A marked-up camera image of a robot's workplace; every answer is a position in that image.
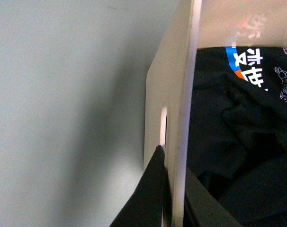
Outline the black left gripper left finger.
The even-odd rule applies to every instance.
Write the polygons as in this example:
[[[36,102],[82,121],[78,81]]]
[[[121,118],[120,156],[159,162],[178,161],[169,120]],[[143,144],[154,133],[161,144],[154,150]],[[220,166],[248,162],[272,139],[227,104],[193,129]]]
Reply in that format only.
[[[163,206],[170,202],[165,153],[158,145],[134,193],[110,224],[112,227],[161,227]]]

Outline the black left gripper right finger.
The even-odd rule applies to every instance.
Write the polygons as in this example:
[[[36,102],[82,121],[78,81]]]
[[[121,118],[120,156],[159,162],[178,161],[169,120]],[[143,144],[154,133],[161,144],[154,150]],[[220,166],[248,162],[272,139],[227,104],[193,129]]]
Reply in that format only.
[[[240,227],[241,224],[225,210],[186,169],[184,223],[185,227]]]

